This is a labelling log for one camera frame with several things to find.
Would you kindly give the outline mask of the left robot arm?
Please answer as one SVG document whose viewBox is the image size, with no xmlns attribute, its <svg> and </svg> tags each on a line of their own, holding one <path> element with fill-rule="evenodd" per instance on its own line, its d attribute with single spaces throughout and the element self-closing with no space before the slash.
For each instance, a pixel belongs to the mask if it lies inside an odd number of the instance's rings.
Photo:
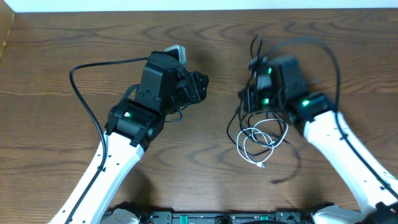
<svg viewBox="0 0 398 224">
<path fill-rule="evenodd" d="M 131 85 L 101 127 L 70 72 L 75 94 L 95 123 L 101 141 L 87 170 L 51 223 L 99 223 L 119 186 L 160 134 L 167 115 L 206 98 L 209 78 L 186 70 L 185 48 L 174 45 L 142 58 L 141 82 Z"/>
</svg>

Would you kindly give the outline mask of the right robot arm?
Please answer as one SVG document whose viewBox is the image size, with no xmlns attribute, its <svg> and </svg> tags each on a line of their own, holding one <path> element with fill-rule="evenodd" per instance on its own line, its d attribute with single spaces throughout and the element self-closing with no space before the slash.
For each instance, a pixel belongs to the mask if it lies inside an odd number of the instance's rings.
<svg viewBox="0 0 398 224">
<path fill-rule="evenodd" d="M 397 223 L 397 179 L 355 136 L 337 105 L 309 90 L 298 60 L 254 57 L 248 68 L 256 81 L 239 93 L 244 111 L 289 116 L 289 124 L 325 156 L 358 203 L 357 212 L 322 205 L 308 214 L 307 222 Z"/>
</svg>

